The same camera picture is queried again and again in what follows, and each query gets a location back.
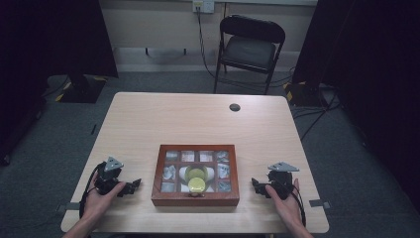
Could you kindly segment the grey tape strip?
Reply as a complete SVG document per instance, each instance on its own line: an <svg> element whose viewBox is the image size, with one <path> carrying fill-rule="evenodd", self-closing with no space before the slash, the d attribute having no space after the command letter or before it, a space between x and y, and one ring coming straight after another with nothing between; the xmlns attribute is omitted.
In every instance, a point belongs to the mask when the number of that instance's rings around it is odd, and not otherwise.
<svg viewBox="0 0 420 238"><path fill-rule="evenodd" d="M311 207L323 207L324 209L330 209L331 203L329 201L324 201L322 199L312 199L309 200L309 204Z"/></svg>
<svg viewBox="0 0 420 238"><path fill-rule="evenodd" d="M78 210L80 204L78 202L68 202L66 204L59 204L56 208L56 212L65 213L68 210Z"/></svg>

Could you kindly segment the white wall socket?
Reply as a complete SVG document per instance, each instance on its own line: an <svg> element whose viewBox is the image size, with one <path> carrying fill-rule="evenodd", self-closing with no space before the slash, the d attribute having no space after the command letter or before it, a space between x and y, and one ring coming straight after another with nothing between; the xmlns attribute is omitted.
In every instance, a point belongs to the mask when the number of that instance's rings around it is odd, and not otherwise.
<svg viewBox="0 0 420 238"><path fill-rule="evenodd" d="M213 14L215 11L214 0L193 0L192 11L196 13Z"/></svg>

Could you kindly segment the wooden box with glass lid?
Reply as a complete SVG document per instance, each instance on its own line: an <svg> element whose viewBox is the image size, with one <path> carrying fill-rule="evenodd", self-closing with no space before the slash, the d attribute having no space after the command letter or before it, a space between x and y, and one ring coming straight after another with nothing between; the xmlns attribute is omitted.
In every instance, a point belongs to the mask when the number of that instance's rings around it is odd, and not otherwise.
<svg viewBox="0 0 420 238"><path fill-rule="evenodd" d="M205 197L189 197L188 192L162 192L162 169L167 151L228 151L231 166L231 192L203 192ZM236 206L240 200L234 145L161 145L157 157L152 202L155 206Z"/></svg>

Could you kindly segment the black curtain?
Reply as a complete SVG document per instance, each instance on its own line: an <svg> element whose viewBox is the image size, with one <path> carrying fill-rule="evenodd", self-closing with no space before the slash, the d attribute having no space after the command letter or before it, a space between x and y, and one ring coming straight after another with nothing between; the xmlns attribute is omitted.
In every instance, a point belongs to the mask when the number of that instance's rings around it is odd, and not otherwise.
<svg viewBox="0 0 420 238"><path fill-rule="evenodd" d="M0 0L0 166L63 74L118 75L99 0Z"/></svg>
<svg viewBox="0 0 420 238"><path fill-rule="evenodd" d="M420 212L420 0L317 0L293 80L338 88Z"/></svg>

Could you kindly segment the white round capsule holder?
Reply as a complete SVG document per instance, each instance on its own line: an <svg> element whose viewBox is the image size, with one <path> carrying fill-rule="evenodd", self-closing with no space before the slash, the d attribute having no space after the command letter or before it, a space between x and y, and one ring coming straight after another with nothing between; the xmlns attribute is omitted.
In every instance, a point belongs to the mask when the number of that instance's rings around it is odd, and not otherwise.
<svg viewBox="0 0 420 238"><path fill-rule="evenodd" d="M188 188L189 180L185 179L185 171L188 167L182 167L179 170L179 177L180 177L180 183L181 183L181 189L180 190L182 192L191 192ZM206 188L203 192L213 192L214 188L213 188L212 182L214 180L214 170L212 168L208 168L208 167L204 167L204 168L207 172L208 177L207 177L207 180L205 181L206 182Z"/></svg>

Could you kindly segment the black folding chair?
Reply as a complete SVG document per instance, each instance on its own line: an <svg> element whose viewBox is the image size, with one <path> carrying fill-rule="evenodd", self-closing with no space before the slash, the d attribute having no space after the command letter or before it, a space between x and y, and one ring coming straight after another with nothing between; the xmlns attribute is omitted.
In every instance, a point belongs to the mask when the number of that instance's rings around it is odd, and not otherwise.
<svg viewBox="0 0 420 238"><path fill-rule="evenodd" d="M266 75L264 94L271 84L284 30L275 22L241 15L225 17L220 25L220 42L213 92L217 91L221 66L235 67Z"/></svg>

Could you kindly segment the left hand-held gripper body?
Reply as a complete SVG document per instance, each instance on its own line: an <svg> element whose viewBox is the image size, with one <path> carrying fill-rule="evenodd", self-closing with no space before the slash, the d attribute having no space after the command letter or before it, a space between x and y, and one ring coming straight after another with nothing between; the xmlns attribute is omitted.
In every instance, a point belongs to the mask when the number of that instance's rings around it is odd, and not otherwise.
<svg viewBox="0 0 420 238"><path fill-rule="evenodd" d="M108 157L106 162L98 165L97 178L94 184L100 194L107 194L115 187L119 182L118 176L123 166L121 162L111 156Z"/></svg>

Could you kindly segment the yellow capsule cup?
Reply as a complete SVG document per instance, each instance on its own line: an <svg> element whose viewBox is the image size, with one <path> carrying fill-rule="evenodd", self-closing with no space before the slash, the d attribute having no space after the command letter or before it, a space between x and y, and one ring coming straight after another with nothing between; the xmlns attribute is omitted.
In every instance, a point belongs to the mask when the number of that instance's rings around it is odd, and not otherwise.
<svg viewBox="0 0 420 238"><path fill-rule="evenodd" d="M206 182L202 178L191 178L188 182L188 188L191 192L201 193L206 188Z"/></svg>
<svg viewBox="0 0 420 238"><path fill-rule="evenodd" d="M202 168L188 167L185 171L185 179L186 180L191 180L191 179L195 179L195 178L207 180L207 177L208 177L208 175L207 175L207 172L206 172L204 167L202 167Z"/></svg>

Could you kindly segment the group of white sachets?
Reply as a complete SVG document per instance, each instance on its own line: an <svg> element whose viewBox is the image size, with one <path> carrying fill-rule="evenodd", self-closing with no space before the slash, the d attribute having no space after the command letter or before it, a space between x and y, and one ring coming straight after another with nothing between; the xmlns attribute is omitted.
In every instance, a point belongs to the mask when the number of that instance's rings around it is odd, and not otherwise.
<svg viewBox="0 0 420 238"><path fill-rule="evenodd" d="M213 192L231 192L231 166L228 151L167 151L162 169L162 192L182 192L182 167L208 167L214 170Z"/></svg>

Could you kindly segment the black stand base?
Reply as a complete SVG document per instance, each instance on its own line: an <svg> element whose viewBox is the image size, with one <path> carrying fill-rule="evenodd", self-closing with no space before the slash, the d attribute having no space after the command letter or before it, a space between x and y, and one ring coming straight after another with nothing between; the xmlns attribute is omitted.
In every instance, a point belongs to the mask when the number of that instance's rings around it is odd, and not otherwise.
<svg viewBox="0 0 420 238"><path fill-rule="evenodd" d="M326 107L327 102L318 87L310 87L305 82L283 85L286 99L293 106Z"/></svg>
<svg viewBox="0 0 420 238"><path fill-rule="evenodd" d="M107 80L100 76L85 76L71 74L69 83L55 99L61 103L91 103L94 104Z"/></svg>

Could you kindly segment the person's right hand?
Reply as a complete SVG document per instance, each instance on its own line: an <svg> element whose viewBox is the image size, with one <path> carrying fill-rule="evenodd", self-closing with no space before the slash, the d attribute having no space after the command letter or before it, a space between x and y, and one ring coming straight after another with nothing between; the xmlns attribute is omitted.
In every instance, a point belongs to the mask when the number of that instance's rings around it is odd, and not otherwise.
<svg viewBox="0 0 420 238"><path fill-rule="evenodd" d="M270 185L265 187L268 195L273 201L277 214L290 232L296 232L304 228L301 221L300 208L295 199L295 196L299 191L298 179L294 181L293 185L295 186L293 193L285 200L282 200Z"/></svg>

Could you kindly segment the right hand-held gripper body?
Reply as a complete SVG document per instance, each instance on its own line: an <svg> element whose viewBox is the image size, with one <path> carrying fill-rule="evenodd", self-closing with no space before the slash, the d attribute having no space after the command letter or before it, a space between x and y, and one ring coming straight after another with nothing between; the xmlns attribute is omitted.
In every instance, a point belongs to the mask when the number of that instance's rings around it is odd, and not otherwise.
<svg viewBox="0 0 420 238"><path fill-rule="evenodd" d="M282 200L287 199L294 190L292 172L298 172L299 168L286 162L279 162L267 168L269 169L267 177L271 186Z"/></svg>

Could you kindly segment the person's left hand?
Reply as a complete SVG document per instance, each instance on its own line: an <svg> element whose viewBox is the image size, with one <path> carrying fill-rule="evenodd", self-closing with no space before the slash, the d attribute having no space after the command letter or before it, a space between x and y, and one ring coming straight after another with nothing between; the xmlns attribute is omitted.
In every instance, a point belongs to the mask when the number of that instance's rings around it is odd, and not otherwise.
<svg viewBox="0 0 420 238"><path fill-rule="evenodd" d="M117 197L118 193L125 187L124 182L119 182L111 191L102 195L98 192L95 186L96 179L97 174L94 174L88 187L85 197L84 211L81 217L83 222L87 222L89 224L95 224L102 218L112 204L113 200Z"/></svg>

